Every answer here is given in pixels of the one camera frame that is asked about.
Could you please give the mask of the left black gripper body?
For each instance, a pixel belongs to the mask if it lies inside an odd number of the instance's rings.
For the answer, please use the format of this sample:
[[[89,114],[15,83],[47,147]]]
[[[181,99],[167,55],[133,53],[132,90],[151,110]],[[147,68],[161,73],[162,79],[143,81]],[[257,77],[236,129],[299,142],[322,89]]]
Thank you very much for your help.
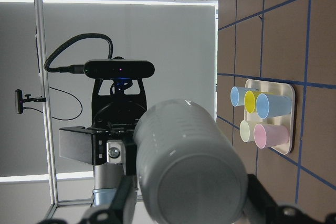
[[[63,158],[102,165],[114,163],[107,143],[120,141],[124,150],[120,158],[126,175],[136,174],[137,145],[132,136],[137,122],[147,110],[142,79],[137,79],[138,94],[125,94],[133,85],[131,79],[114,79],[109,95],[100,95],[103,80],[95,80],[91,100],[90,127],[73,126],[59,130],[59,155]]]

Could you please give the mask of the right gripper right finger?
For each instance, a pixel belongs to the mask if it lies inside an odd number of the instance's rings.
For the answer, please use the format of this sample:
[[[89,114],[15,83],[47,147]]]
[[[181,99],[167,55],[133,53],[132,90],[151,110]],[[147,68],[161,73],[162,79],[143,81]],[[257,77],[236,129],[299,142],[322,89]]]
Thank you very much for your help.
[[[254,174],[248,175],[244,214],[250,223],[304,223],[303,213],[295,207],[280,206]]]

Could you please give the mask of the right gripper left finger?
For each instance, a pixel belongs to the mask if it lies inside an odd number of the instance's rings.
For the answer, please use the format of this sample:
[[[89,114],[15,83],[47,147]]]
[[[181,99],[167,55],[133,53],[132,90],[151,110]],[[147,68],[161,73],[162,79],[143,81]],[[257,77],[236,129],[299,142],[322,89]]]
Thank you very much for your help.
[[[135,177],[125,176],[117,188],[95,189],[93,205],[81,223],[132,223],[137,189]]]

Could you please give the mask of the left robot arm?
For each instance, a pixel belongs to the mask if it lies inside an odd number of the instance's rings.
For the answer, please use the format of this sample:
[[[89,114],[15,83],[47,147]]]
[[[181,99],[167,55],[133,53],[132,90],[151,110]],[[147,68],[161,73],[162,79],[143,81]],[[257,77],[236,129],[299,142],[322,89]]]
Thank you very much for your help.
[[[59,130],[61,157],[92,165],[94,206],[110,204],[124,176],[136,175],[137,145],[133,133],[147,110],[142,79],[139,92],[126,94],[132,79],[113,79],[109,94],[100,95],[103,80],[95,80],[91,100],[91,126],[63,127]]]

